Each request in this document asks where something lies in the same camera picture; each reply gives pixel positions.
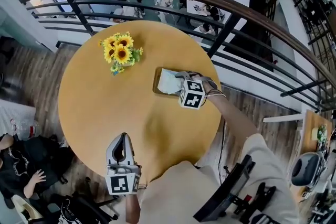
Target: white napkin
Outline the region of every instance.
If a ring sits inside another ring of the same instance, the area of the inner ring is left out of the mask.
[[[162,68],[159,85],[157,88],[167,94],[176,93],[181,90],[181,81],[175,77],[178,72]]]

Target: white shirt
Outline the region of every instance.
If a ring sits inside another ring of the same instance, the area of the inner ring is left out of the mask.
[[[198,27],[196,27],[196,28],[194,29],[194,31],[195,31],[195,32],[199,32],[199,33],[203,33],[203,32],[201,31],[201,25],[198,26]],[[211,34],[211,30],[209,29],[209,31],[206,32],[206,33],[204,33],[204,34]],[[203,40],[202,37],[196,37],[196,36],[194,36],[194,35],[190,35],[190,36],[191,36],[192,39],[196,40],[197,42],[202,42],[202,40]]]
[[[276,186],[277,190],[263,213],[281,224],[298,224],[297,205],[279,160],[267,147],[260,134],[254,134],[246,140],[241,160],[247,154],[252,157],[256,165],[239,197],[245,198],[247,194],[255,196],[262,182],[265,182],[266,186]],[[197,170],[190,162],[181,162],[148,184],[140,205],[139,223],[198,224],[193,215],[209,200],[218,187],[219,183],[210,167],[205,166]],[[241,224],[230,215],[207,223]],[[125,223],[125,220],[119,219],[113,223]]]
[[[169,7],[173,0],[154,0],[156,6]]]

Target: white desk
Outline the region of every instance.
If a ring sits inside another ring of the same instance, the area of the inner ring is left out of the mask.
[[[202,10],[197,11],[195,9],[195,5],[199,6],[200,8],[203,8]],[[187,12],[196,14],[196,15],[201,15],[201,16],[207,16],[208,13],[205,8],[205,4],[202,2],[198,2],[195,0],[187,0]]]

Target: floor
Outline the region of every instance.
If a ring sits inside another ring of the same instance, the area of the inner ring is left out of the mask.
[[[56,134],[62,138],[63,132],[57,109],[58,90],[62,74],[78,47],[61,45],[58,52],[53,54],[23,47],[15,41],[7,41],[5,45],[15,47],[15,53],[10,63],[3,67],[5,83],[0,92],[0,98],[35,106],[36,120],[43,130],[43,136],[49,137]],[[291,112],[224,86],[223,91],[230,102],[256,124],[267,145],[279,157],[283,170],[288,171],[295,157],[299,140],[296,134],[296,122],[263,124],[262,120],[265,116],[288,115]],[[222,128],[221,123],[210,149],[198,162],[198,166],[210,165],[217,174],[222,145]],[[237,162],[239,153],[240,148],[236,145],[233,134],[226,129],[221,167],[227,165],[230,169]],[[91,190],[96,201],[107,200],[109,195],[104,178],[88,169],[77,158],[65,175],[69,183],[66,185],[56,183],[45,192],[45,198],[48,199],[51,193],[71,195],[87,176],[91,178]],[[113,205],[113,210],[123,215],[121,204]],[[107,213],[112,213],[111,208],[107,206],[103,208]]]

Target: sunflower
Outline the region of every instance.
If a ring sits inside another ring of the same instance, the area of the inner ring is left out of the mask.
[[[134,40],[128,35],[118,37],[118,45],[122,45],[124,47],[133,47],[133,42]]]
[[[108,45],[114,47],[117,44],[116,41],[117,41],[117,37],[111,36],[111,37],[108,37],[107,39],[105,39],[103,41],[103,45],[104,45],[104,47],[107,47]]]
[[[123,65],[124,63],[127,63],[132,56],[131,51],[128,49],[128,47],[124,47],[123,45],[116,46],[116,52],[114,53],[115,60]]]
[[[113,47],[110,44],[104,46],[104,57],[106,62],[111,63],[114,54],[115,54],[115,47]]]
[[[135,64],[135,58],[132,57],[132,59],[130,60],[130,65],[131,65],[131,66],[134,66],[134,64]]]

